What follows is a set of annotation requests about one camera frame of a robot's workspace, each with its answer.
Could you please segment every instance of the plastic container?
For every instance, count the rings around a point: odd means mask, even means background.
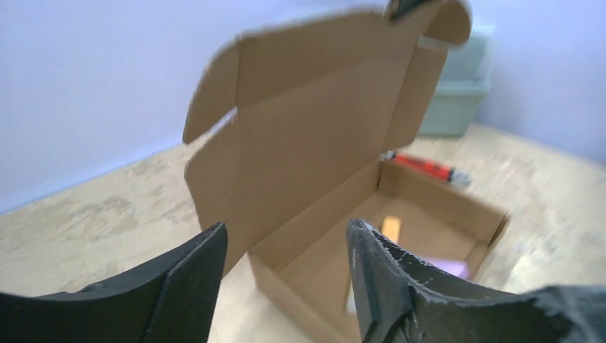
[[[490,90],[493,28],[473,28],[470,40],[450,49],[419,135],[462,136]]]

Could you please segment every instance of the box lid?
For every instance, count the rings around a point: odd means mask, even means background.
[[[419,38],[462,44],[470,27],[462,2],[431,0],[395,23],[355,10],[246,34],[217,53],[183,140],[237,109],[185,172],[201,226],[227,224],[226,273],[381,152],[414,139],[446,58]]]

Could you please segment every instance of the purple object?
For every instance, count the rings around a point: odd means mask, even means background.
[[[448,259],[424,259],[425,261],[433,264],[438,269],[444,272],[459,277],[461,279],[467,279],[470,276],[470,269],[467,268],[467,263],[461,261],[452,261]]]

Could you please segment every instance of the red tool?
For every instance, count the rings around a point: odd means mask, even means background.
[[[428,159],[420,159],[419,157],[402,154],[394,150],[390,150],[383,154],[382,159],[392,160],[398,164],[412,167],[424,174],[431,175],[432,177],[459,187],[465,188],[469,186],[472,181],[469,174],[463,171]]]

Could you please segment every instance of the countertop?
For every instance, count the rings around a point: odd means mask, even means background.
[[[29,296],[130,269],[199,232],[183,180],[204,139],[177,146],[0,217],[0,289]],[[606,283],[606,167],[474,124],[462,139],[405,151],[473,177],[466,192],[512,221],[479,283],[509,292]],[[227,275],[210,342],[310,342],[255,288],[246,258]]]

